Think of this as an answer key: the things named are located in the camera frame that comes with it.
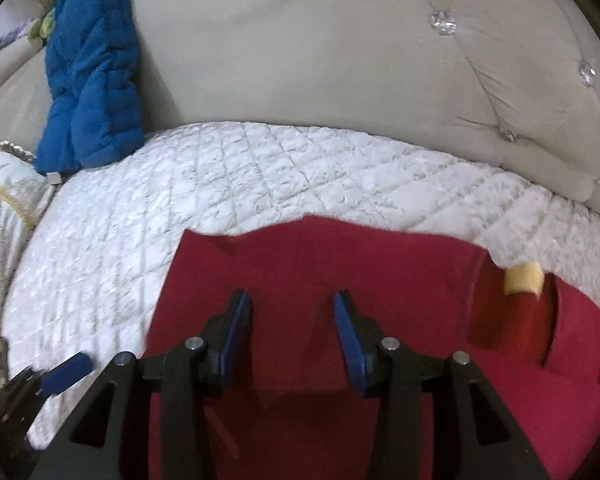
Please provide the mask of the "red knit garment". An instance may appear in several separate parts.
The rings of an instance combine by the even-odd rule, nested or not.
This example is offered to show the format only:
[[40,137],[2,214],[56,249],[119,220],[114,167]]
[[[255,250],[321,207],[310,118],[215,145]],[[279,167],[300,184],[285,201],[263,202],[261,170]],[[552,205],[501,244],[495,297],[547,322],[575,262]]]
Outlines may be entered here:
[[508,294],[505,272],[456,238],[320,217],[239,236],[185,232],[146,339],[148,356],[197,335],[233,290],[253,302],[252,379],[206,409],[222,479],[361,479],[377,405],[350,386],[332,298],[415,351],[468,352],[548,474],[600,450],[600,308],[553,274]]

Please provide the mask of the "white quilted bedspread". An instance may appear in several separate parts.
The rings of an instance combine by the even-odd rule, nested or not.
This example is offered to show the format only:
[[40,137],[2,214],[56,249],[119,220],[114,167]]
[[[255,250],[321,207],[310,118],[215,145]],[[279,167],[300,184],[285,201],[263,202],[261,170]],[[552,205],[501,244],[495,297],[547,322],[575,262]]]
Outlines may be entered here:
[[455,236],[503,266],[535,260],[600,306],[600,215],[541,185],[351,130],[195,124],[47,194],[4,305],[7,371],[142,352],[184,231],[307,214]]

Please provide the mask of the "white gold embroidered pillow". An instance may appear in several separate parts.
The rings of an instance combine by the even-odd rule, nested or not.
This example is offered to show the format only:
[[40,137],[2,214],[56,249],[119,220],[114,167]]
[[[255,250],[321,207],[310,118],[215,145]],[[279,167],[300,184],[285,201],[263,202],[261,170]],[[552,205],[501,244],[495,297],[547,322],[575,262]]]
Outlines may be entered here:
[[55,187],[30,162],[0,151],[0,354],[2,318],[10,282],[30,237],[55,195]]

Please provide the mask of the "blue quilted cushion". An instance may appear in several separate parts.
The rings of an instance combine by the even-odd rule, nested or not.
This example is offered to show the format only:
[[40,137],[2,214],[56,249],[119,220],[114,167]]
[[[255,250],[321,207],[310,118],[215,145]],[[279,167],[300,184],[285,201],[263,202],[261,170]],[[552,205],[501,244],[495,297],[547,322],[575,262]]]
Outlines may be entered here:
[[52,102],[37,172],[107,166],[143,146],[139,57],[131,0],[56,0],[45,49]]

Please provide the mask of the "beige tufted headboard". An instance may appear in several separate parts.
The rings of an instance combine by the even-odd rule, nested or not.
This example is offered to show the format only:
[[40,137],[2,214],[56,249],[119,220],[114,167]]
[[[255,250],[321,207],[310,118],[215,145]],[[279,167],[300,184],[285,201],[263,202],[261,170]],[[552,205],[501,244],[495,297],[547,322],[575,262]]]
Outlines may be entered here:
[[600,213],[593,0],[132,0],[147,131],[326,126],[502,167]]

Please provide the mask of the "green plush toy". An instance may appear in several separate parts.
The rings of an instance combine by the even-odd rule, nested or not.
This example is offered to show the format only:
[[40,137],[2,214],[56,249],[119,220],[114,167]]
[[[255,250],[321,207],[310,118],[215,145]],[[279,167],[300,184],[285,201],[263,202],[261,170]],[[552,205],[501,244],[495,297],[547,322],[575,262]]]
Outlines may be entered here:
[[30,44],[42,42],[45,44],[55,28],[55,8],[51,8],[45,15],[36,18],[30,25],[27,38]]

